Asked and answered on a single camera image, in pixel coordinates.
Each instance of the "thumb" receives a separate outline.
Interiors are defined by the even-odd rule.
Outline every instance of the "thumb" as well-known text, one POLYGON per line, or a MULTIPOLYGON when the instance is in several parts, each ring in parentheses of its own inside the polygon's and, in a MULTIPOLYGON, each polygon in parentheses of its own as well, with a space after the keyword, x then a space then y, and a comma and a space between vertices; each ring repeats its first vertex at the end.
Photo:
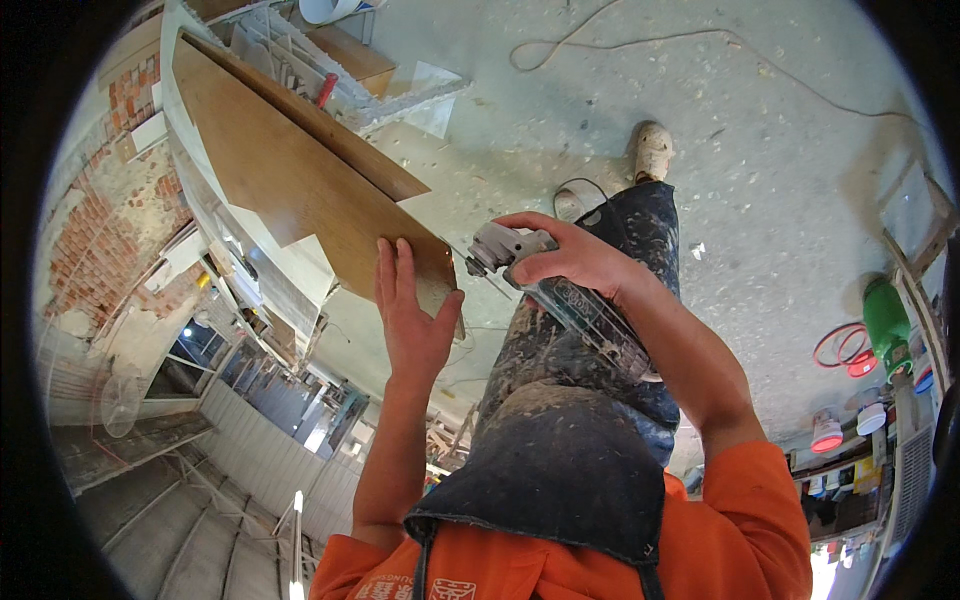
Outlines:
POLYGON ((539 252, 527 256, 516 264, 513 270, 517 283, 534 283, 553 276, 570 278, 572 269, 570 259, 562 250, 539 252))
POLYGON ((457 326, 460 307, 463 306, 465 297, 463 290, 453 290, 447 294, 444 305, 440 307, 436 318, 433 320, 441 331, 449 334, 450 339, 453 339, 453 330, 457 326))

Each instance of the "green gas cylinder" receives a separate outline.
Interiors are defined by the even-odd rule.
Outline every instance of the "green gas cylinder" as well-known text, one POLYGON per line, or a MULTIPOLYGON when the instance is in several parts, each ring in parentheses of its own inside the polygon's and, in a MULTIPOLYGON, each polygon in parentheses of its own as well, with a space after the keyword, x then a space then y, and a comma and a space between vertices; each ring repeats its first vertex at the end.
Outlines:
POLYGON ((885 277, 874 279, 863 292, 863 323, 874 345, 874 356, 887 370, 887 383, 896 372, 910 372, 910 320, 900 294, 885 277))

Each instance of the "dark pants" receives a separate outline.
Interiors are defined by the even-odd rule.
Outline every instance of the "dark pants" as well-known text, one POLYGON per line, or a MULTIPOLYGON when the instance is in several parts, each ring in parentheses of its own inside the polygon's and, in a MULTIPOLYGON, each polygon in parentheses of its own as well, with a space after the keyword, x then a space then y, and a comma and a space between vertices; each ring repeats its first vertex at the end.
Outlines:
MULTIPOLYGON (((585 215, 577 225, 645 263, 680 297, 673 186, 660 181, 639 183, 585 215)), ((507 396, 534 381, 586 388, 610 398, 617 412, 633 422, 657 462, 662 467, 669 462, 680 410, 666 387, 662 383, 633 383, 585 345, 576 331, 566 331, 546 312, 521 302, 480 402, 476 434, 483 435, 507 396)))

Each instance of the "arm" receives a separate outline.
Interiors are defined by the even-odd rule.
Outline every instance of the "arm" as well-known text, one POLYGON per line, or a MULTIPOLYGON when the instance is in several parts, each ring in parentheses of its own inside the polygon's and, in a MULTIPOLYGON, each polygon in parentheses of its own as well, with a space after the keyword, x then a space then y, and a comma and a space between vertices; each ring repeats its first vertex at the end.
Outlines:
POLYGON ((396 241, 396 264, 390 242, 381 238, 377 245, 374 289, 393 373, 353 497, 350 535, 393 551, 403 541, 403 517, 423 493, 426 406, 450 355, 464 293, 451 292, 437 318, 431 318, 417 304, 410 245, 402 238, 396 241))
POLYGON ((670 394, 700 432, 707 462, 731 446, 766 440, 747 376, 730 349, 645 266, 583 229, 540 213, 495 221, 509 228, 545 229, 560 246, 518 263, 517 282, 564 276, 597 290, 623 312, 670 394))

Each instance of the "fan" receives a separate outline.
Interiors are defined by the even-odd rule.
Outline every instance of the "fan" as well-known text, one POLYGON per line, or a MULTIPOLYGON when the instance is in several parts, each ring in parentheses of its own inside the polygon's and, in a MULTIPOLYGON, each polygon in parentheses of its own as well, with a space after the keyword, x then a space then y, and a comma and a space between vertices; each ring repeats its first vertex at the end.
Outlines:
POLYGON ((140 412, 144 396, 136 377, 120 373, 112 376, 100 393, 100 416, 107 433, 114 438, 127 435, 140 412))

